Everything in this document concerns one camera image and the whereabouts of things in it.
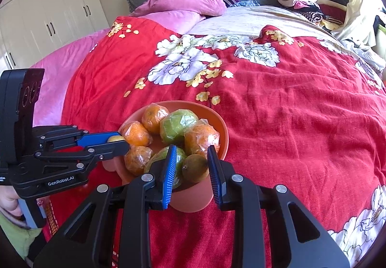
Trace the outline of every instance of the plastic wrap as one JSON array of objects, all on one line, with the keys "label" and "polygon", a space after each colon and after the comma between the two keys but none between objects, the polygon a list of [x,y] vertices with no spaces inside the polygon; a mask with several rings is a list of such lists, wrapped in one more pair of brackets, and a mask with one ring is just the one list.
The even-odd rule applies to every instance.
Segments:
[{"label": "plastic wrap", "polygon": [[167,108],[157,105],[156,103],[151,103],[147,106],[142,116],[142,124],[150,133],[159,134],[161,120],[168,115],[169,110],[167,110]]},{"label": "plastic wrap", "polygon": [[125,121],[118,130],[131,146],[148,146],[153,137],[139,121]]},{"label": "plastic wrap", "polygon": [[[167,152],[169,151],[169,146],[166,146],[165,148],[161,149],[159,152],[157,152],[147,163],[144,173],[148,173],[150,171],[151,165],[158,161],[165,159],[167,156]],[[174,176],[174,183],[173,183],[173,189],[179,187],[182,184],[182,164],[186,158],[186,154],[183,149],[177,147],[177,164],[176,164],[176,174]]]},{"label": "plastic wrap", "polygon": [[199,154],[208,157],[208,147],[214,145],[216,152],[220,149],[220,134],[208,120],[201,119],[185,132],[185,151],[188,155]]},{"label": "plastic wrap", "polygon": [[151,155],[153,155],[153,151],[148,147],[131,147],[130,151],[125,155],[126,169],[136,177],[142,175]]},{"label": "plastic wrap", "polygon": [[190,110],[178,109],[161,121],[160,135],[166,145],[182,145],[185,131],[196,124],[198,117]]}]

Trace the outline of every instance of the red blanket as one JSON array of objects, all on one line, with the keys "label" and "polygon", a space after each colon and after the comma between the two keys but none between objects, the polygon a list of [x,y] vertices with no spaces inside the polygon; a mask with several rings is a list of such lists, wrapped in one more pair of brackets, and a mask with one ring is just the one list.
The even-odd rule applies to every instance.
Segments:
[{"label": "red blanket", "polygon": [[[228,126],[226,160],[236,172],[287,185],[357,261],[386,218],[386,97],[368,67],[332,42],[272,26],[258,38],[180,37],[119,17],[72,78],[62,124],[112,131],[151,102],[211,107]],[[52,196],[46,235],[101,183],[121,180],[100,165],[87,188]],[[213,202],[195,214],[151,212],[154,267],[230,267],[233,218]]]}]

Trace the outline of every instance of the silver screw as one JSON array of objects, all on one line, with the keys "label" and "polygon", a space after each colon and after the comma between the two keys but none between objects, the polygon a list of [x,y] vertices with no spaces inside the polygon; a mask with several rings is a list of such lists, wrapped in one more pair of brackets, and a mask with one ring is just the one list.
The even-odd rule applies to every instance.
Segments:
[{"label": "silver screw", "polygon": [[105,184],[101,184],[101,185],[98,185],[98,187],[96,188],[96,190],[99,192],[99,193],[104,193],[106,192],[107,190],[109,189],[109,187]]},{"label": "silver screw", "polygon": [[279,193],[286,193],[287,192],[287,188],[284,186],[284,185],[276,185],[276,191],[278,191]]},{"label": "silver screw", "polygon": [[242,182],[244,178],[242,177],[242,175],[232,175],[232,180],[235,182]]},{"label": "silver screw", "polygon": [[149,182],[153,179],[153,176],[150,173],[146,173],[141,177],[142,181]]}]

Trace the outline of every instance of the plastic wrapped orange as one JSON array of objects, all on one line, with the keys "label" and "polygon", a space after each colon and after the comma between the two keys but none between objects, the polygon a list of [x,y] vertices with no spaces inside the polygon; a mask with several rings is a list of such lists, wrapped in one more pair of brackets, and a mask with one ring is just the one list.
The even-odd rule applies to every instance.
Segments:
[{"label": "plastic wrapped orange", "polygon": [[185,132],[185,152],[188,156],[199,154],[207,158],[210,145],[214,145],[216,152],[219,151],[220,134],[208,123],[208,120],[199,120]]},{"label": "plastic wrapped orange", "polygon": [[130,151],[125,155],[126,169],[136,177],[142,175],[152,154],[153,151],[149,147],[131,147]]},{"label": "plastic wrapped orange", "polygon": [[167,108],[151,103],[142,116],[142,124],[150,133],[159,135],[159,124],[168,115]]},{"label": "plastic wrapped orange", "polygon": [[124,122],[118,130],[131,146],[148,146],[153,138],[139,121]]}]

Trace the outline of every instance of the kiwi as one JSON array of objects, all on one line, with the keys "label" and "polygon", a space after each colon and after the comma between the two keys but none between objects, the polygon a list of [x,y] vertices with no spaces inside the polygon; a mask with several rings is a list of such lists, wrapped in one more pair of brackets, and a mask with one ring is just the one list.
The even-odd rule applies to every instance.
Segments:
[{"label": "kiwi", "polygon": [[188,156],[182,166],[182,175],[188,182],[199,183],[209,174],[208,162],[199,154]]},{"label": "kiwi", "polygon": [[113,136],[110,136],[109,139],[107,140],[108,143],[111,143],[111,142],[117,142],[117,141],[124,141],[124,137],[121,136],[121,135],[113,135]]}]

